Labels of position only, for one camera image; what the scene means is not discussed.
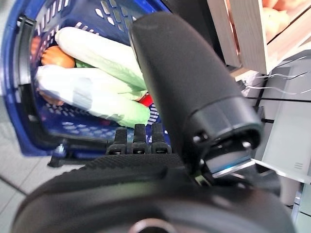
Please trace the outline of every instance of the basket handle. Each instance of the basket handle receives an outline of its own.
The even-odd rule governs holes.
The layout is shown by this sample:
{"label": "basket handle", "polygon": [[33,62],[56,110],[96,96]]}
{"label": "basket handle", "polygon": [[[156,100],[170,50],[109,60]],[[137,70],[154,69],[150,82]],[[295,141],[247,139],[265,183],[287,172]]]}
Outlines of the basket handle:
{"label": "basket handle", "polygon": [[17,21],[17,24],[19,23],[15,42],[15,60],[18,72],[18,75],[15,76],[18,77],[18,80],[15,79],[15,81],[17,85],[31,83],[29,51],[36,21],[26,16],[20,16]]}

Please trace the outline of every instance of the blue shopping basket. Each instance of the blue shopping basket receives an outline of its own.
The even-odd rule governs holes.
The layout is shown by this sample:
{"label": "blue shopping basket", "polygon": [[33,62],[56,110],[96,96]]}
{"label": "blue shopping basket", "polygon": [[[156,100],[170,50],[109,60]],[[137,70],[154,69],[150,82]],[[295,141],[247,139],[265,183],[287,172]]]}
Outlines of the blue shopping basket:
{"label": "blue shopping basket", "polygon": [[[5,104],[24,155],[94,158],[104,154],[119,127],[70,105],[50,105],[38,94],[35,73],[44,50],[56,45],[55,33],[71,26],[130,45],[131,23],[155,11],[169,10],[160,0],[16,1],[4,32],[0,71]],[[150,110],[147,142],[151,125],[160,122],[154,105]],[[128,129],[129,141],[133,134]]]}

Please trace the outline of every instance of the orange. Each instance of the orange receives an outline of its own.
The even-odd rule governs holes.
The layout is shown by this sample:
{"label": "orange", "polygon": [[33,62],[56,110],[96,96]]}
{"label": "orange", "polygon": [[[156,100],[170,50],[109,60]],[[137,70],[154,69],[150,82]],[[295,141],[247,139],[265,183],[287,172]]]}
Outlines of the orange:
{"label": "orange", "polygon": [[278,11],[292,10],[304,3],[306,0],[278,0],[274,9]]}
{"label": "orange", "polygon": [[275,9],[264,7],[263,22],[266,31],[267,42],[269,42],[277,35],[279,30],[279,12]]}
{"label": "orange", "polygon": [[278,0],[262,0],[262,6],[273,8],[277,1]]}

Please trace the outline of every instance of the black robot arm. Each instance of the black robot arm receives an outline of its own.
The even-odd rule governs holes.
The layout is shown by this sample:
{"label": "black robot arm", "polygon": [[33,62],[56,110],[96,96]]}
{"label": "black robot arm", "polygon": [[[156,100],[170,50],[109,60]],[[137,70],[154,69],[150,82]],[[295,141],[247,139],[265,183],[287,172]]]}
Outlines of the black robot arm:
{"label": "black robot arm", "polygon": [[203,37],[183,19],[156,13],[134,22],[130,39],[172,147],[190,174],[248,163],[247,150],[260,144],[261,121]]}

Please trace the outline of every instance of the wooden crate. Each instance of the wooden crate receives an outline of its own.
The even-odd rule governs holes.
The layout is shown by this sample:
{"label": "wooden crate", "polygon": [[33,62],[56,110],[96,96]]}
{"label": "wooden crate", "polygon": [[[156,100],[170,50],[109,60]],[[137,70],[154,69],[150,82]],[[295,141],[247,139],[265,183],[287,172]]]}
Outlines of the wooden crate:
{"label": "wooden crate", "polygon": [[207,0],[207,3],[214,21],[225,63],[230,66],[240,67],[241,62],[229,19],[226,0]]}
{"label": "wooden crate", "polygon": [[[308,39],[311,37],[311,0],[306,1],[294,10],[288,11],[291,24],[268,44],[265,36],[263,18],[261,17],[263,12],[262,1],[227,1],[229,1],[231,5],[232,18],[235,25],[238,47],[240,49],[239,59],[244,68],[267,74],[282,60],[294,55],[295,52],[299,52],[300,45],[310,42]],[[226,10],[226,14],[228,14],[226,0],[207,0],[207,2],[222,49],[231,47],[231,50],[235,50],[237,46],[231,46],[233,33],[232,31],[229,32],[229,30],[224,27],[225,21],[228,20],[228,18],[225,19],[223,17],[225,12],[222,12],[222,14],[216,11],[213,12],[215,9],[222,9],[223,11]],[[225,40],[221,38],[226,36],[231,39],[230,44],[227,42],[226,45],[222,45],[222,43],[225,43]]]}

